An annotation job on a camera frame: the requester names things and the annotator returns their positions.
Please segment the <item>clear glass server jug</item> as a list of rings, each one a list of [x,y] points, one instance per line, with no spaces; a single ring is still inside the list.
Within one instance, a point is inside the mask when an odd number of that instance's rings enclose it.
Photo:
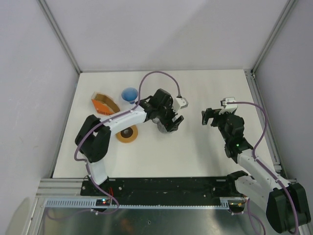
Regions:
[[[169,134],[170,133],[166,130],[165,126],[161,123],[161,121],[158,118],[153,119],[152,122],[157,125],[159,132],[161,132],[163,134]]]

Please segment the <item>blue cone dripper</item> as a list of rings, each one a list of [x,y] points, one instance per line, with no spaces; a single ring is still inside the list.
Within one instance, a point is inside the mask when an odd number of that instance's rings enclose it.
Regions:
[[[121,93],[121,97],[124,101],[134,104],[138,97],[138,90],[132,87],[125,88]]]

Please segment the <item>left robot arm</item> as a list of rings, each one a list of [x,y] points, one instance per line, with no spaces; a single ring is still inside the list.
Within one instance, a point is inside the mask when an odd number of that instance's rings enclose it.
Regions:
[[[85,156],[82,161],[85,162],[88,175],[93,181],[91,190],[99,196],[108,190],[108,174],[103,158],[108,152],[112,136],[150,120],[158,125],[162,133],[175,132],[184,120],[183,116],[178,116],[178,112],[187,106],[188,101],[184,97],[173,98],[167,91],[158,89],[153,96],[137,101],[133,108],[120,111],[107,119],[88,116],[76,136],[77,149],[74,158],[78,161],[78,152]]]

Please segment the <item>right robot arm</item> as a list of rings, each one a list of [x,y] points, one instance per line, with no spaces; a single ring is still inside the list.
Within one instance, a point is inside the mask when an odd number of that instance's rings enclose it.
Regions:
[[[244,137],[244,119],[235,115],[235,109],[202,111],[202,124],[211,119],[224,141],[228,158],[245,171],[232,174],[233,180],[225,184],[230,196],[240,193],[257,204],[266,214],[272,228],[283,233],[310,223],[311,213],[304,187],[283,178],[260,158],[253,156],[253,146]]]

